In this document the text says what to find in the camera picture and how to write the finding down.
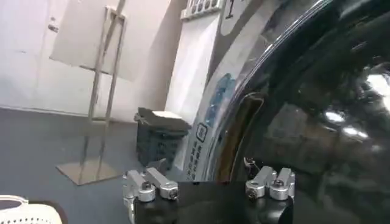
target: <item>metal stand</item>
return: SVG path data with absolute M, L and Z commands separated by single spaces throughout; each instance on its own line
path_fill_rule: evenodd
M 116 79 L 118 77 L 119 61 L 121 58 L 121 51 L 123 45 L 124 34 L 126 32 L 126 18 L 121 14 L 124 7 L 125 0 L 120 0 L 116 10 L 106 8 L 105 21 L 101 35 L 101 42 L 96 57 L 95 63 L 95 77 L 93 80 L 93 89 L 91 94 L 90 108 L 88 111 L 88 130 L 84 137 L 83 150 L 81 152 L 80 162 L 67 163 L 57 166 L 62 174 L 69 177 L 77 185 L 83 185 L 96 181 L 102 181 L 109 178 L 117 177 L 120 173 L 116 172 L 108 164 L 103 162 L 103 155 L 105 150 L 105 143 L 107 139 L 108 128 L 110 125 L 110 117 L 112 110 L 112 103 L 115 93 Z M 102 67 L 104 64 L 105 55 L 110 44 L 113 31 L 117 23 L 122 24 L 121 34 L 119 37 L 118 47 L 116 48 L 116 55 L 112 69 L 112 81 L 110 87 L 110 94 L 108 97 L 107 111 L 105 113 L 105 121 L 94 120 L 94 109 L 98 99 L 99 81 L 102 74 Z M 87 151 L 90 145 L 91 133 L 97 128 L 97 125 L 104 125 L 103 134 L 101 135 L 101 145 L 99 149 L 98 159 L 87 160 Z

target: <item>silver bracket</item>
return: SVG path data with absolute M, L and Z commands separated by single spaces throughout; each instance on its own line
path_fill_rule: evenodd
M 155 199 L 156 188 L 146 181 L 136 170 L 126 173 L 125 198 L 138 198 L 142 202 L 149 202 Z
M 129 220 L 135 224 L 134 199 L 150 202 L 156 197 L 156 187 L 146 181 L 136 170 L 127 171 L 122 176 L 123 202 L 129 210 Z
M 246 194 L 251 200 L 261 198 L 265 195 L 265 189 L 276 179 L 276 171 L 269 166 L 261 168 L 253 180 L 245 184 Z
M 279 176 L 269 187 L 269 196 L 275 200 L 286 200 L 288 196 L 294 199 L 295 174 L 289 168 L 283 168 Z
M 159 188 L 162 198 L 176 200 L 179 196 L 179 185 L 175 181 L 168 180 L 154 167 L 146 169 L 145 179 Z

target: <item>white basket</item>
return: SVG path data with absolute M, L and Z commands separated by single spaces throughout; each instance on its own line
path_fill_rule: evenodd
M 52 206 L 29 204 L 28 200 L 14 195 L 0 195 L 0 201 L 20 203 L 18 207 L 0 210 L 0 224 L 62 224 Z

